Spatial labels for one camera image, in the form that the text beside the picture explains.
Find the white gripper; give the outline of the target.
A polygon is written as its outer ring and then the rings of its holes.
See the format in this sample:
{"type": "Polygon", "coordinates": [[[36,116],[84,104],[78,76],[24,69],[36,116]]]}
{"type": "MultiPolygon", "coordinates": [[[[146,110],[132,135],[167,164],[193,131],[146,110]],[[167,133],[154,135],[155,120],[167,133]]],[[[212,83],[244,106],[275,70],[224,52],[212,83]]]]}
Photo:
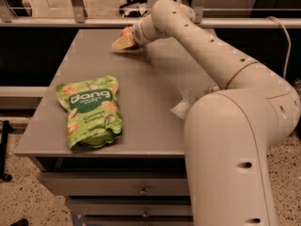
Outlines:
{"type": "Polygon", "coordinates": [[[132,34],[124,34],[112,43],[114,50],[124,50],[163,39],[166,34],[154,26],[151,15],[142,17],[132,27],[132,34]]]}

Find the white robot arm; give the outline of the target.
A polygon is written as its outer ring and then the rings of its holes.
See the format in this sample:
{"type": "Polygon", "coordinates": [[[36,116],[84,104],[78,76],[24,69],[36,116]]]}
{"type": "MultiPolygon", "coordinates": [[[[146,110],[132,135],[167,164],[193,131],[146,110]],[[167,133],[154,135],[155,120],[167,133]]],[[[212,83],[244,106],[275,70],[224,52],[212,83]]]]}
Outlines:
{"type": "Polygon", "coordinates": [[[123,50],[172,37],[219,86],[197,100],[185,119],[194,226],[277,226],[267,151],[298,124],[299,95],[265,65],[197,26],[195,18],[188,6],[158,0],[112,46],[123,50]]]}

